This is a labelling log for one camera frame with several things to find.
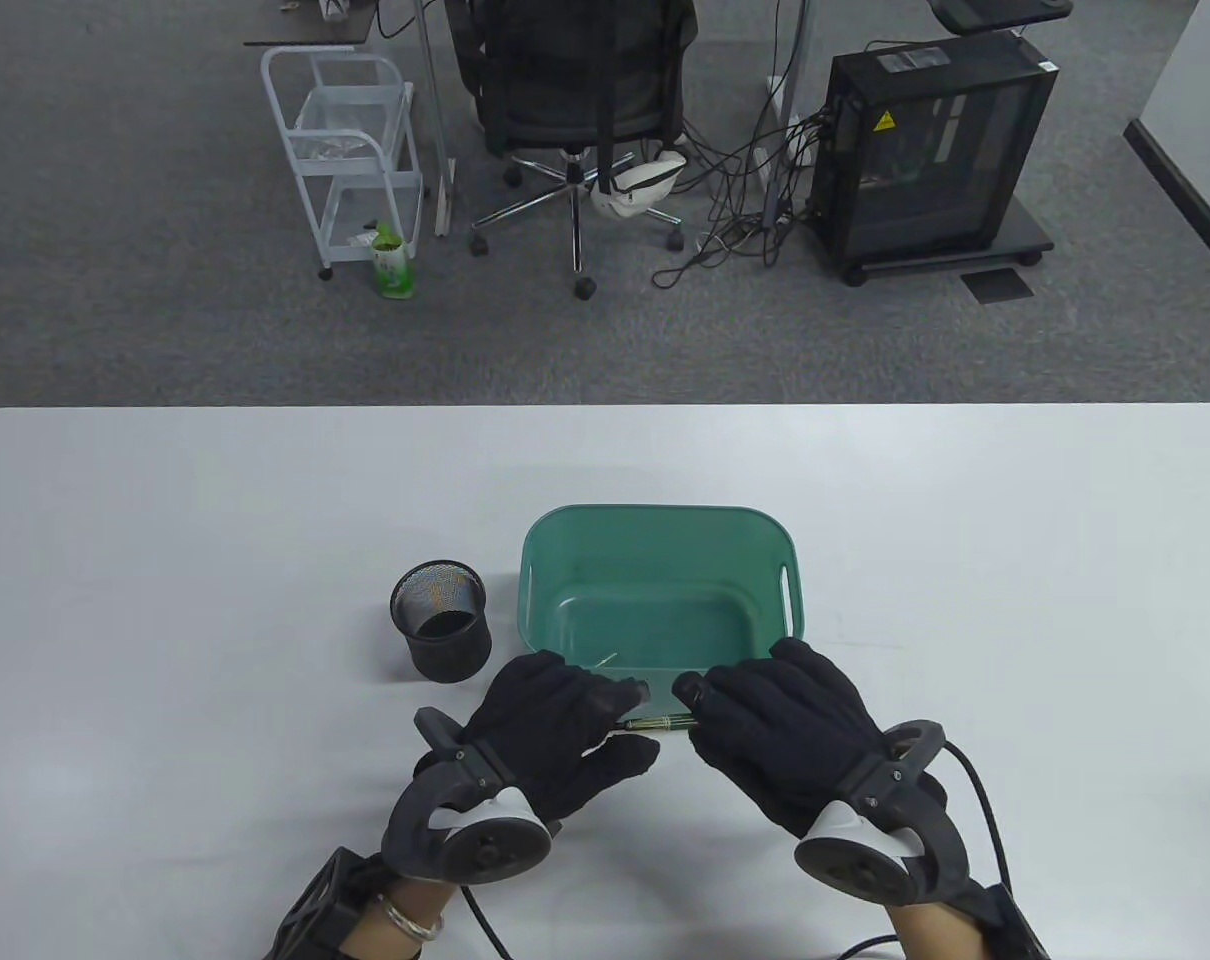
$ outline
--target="black glove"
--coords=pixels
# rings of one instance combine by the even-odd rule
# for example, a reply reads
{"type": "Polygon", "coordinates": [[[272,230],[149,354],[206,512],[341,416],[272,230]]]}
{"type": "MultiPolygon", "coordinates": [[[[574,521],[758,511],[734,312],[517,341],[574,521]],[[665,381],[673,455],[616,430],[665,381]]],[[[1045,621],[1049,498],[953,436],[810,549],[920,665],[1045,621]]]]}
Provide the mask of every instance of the black glove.
{"type": "MultiPolygon", "coordinates": [[[[513,772],[537,817],[564,820],[605,788],[641,776],[655,763],[656,740],[636,735],[606,740],[613,724],[647,695],[641,682],[606,680],[569,667],[559,654],[532,653],[500,669],[463,728],[462,741],[485,740],[513,772]]],[[[414,772],[425,765],[419,763],[414,772]]]]}
{"type": "MultiPolygon", "coordinates": [[[[880,728],[849,677],[801,640],[785,637],[770,659],[682,673],[673,694],[698,726],[688,742],[794,837],[805,837],[837,786],[865,755],[889,755],[880,728]]],[[[921,786],[939,804],[939,786],[921,786]]]]}

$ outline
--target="black mesh pencil holder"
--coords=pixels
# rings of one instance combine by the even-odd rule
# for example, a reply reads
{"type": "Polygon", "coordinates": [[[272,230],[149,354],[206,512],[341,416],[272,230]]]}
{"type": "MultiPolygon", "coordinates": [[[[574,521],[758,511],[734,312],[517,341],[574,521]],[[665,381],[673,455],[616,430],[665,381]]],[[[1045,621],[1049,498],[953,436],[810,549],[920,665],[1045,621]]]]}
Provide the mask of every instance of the black mesh pencil holder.
{"type": "Polygon", "coordinates": [[[490,659],[485,586],[463,563],[432,561],[405,573],[391,591],[391,622],[417,672],[437,684],[467,680],[490,659]]]}

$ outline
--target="pen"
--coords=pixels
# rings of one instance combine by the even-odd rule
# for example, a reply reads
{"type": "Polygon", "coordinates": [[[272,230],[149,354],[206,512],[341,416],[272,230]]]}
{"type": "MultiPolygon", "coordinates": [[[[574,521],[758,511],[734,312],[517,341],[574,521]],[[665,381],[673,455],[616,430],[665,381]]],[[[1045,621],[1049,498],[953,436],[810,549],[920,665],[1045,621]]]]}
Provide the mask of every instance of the pen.
{"type": "Polygon", "coordinates": [[[692,713],[673,713],[667,717],[638,717],[628,722],[613,724],[613,730],[627,730],[632,732],[656,732],[661,730],[688,730],[697,728],[698,722],[692,713]]]}

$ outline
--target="computer case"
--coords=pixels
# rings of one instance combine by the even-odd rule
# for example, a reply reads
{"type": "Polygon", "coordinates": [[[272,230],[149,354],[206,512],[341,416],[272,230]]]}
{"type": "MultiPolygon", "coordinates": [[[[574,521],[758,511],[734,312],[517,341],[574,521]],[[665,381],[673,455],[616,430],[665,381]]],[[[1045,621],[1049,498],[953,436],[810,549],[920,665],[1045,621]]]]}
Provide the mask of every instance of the computer case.
{"type": "Polygon", "coordinates": [[[806,212],[837,270],[989,247],[1056,75],[1010,31],[835,58],[806,212]]]}

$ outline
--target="white metal cart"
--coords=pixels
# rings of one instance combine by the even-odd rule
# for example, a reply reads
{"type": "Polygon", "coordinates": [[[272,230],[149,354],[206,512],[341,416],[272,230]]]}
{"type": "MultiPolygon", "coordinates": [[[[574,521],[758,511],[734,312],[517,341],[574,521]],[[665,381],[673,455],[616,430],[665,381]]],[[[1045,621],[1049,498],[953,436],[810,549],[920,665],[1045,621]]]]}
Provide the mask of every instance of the white metal cart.
{"type": "Polygon", "coordinates": [[[350,46],[272,47],[259,69],[316,238],[321,278],[334,276],[335,261],[371,259],[371,247],[363,241],[375,220],[390,224],[408,255],[416,255],[424,174],[409,120],[413,84],[385,56],[358,54],[350,46]],[[272,81],[273,61],[287,54],[307,58],[315,84],[294,125],[286,123],[272,81]],[[350,76],[342,84],[327,82],[325,68],[339,64],[371,64],[375,82],[352,84],[350,76]],[[330,178],[330,189],[317,215],[307,179],[321,177],[330,178]]]}

